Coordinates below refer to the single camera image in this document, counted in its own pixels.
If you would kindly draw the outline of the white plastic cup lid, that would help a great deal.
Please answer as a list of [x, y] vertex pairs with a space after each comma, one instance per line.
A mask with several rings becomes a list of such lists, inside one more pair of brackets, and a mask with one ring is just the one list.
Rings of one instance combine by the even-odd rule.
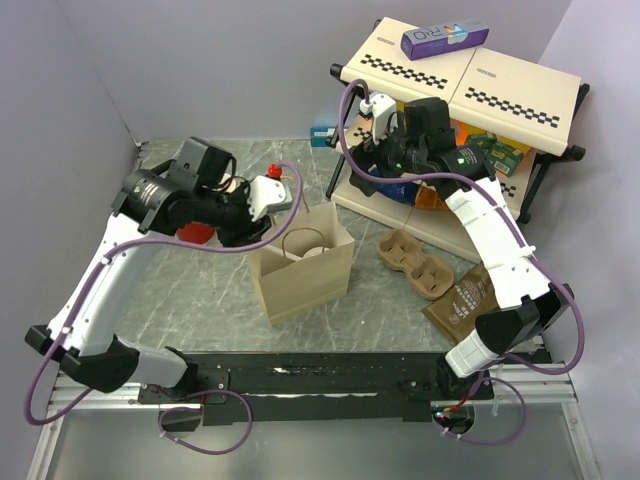
[[323, 253], [326, 253], [328, 251], [329, 251], [329, 248], [325, 246], [312, 247], [302, 255], [302, 259], [310, 259], [310, 258], [319, 256]]

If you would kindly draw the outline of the kraft paper bag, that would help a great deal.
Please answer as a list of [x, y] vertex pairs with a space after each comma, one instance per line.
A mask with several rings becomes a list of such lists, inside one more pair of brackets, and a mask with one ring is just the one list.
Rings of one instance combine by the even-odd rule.
[[[301, 257], [292, 261], [264, 247], [247, 254], [255, 293], [272, 325], [334, 301], [347, 293], [355, 240], [338, 220], [337, 207], [326, 202], [304, 208], [270, 243]], [[329, 251], [302, 259], [312, 247]]]

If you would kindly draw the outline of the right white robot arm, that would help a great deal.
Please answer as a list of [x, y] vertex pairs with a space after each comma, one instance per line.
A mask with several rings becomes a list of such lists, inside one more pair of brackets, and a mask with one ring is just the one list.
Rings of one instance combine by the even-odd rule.
[[391, 97], [378, 93], [361, 101], [360, 112], [372, 130], [351, 162], [356, 174], [369, 179], [375, 167], [381, 183], [432, 186], [466, 230], [494, 287], [496, 309], [476, 319], [436, 376], [444, 396], [459, 398], [471, 387], [471, 375], [546, 330], [566, 309], [575, 310], [575, 300], [523, 239], [481, 147], [457, 144], [445, 101], [421, 99], [398, 111]]

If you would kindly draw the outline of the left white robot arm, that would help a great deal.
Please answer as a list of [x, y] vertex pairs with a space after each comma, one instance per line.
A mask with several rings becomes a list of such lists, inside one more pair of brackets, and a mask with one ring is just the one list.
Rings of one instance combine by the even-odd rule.
[[198, 387], [195, 363], [174, 348], [125, 341], [116, 325], [150, 261], [187, 225], [213, 228], [224, 252], [264, 243], [270, 214], [290, 207], [291, 192], [267, 175], [238, 177], [236, 167], [229, 151], [190, 137], [175, 158], [130, 174], [80, 284], [48, 324], [29, 328], [26, 343], [92, 390], [110, 393], [138, 381], [161, 386], [174, 401], [191, 399]]

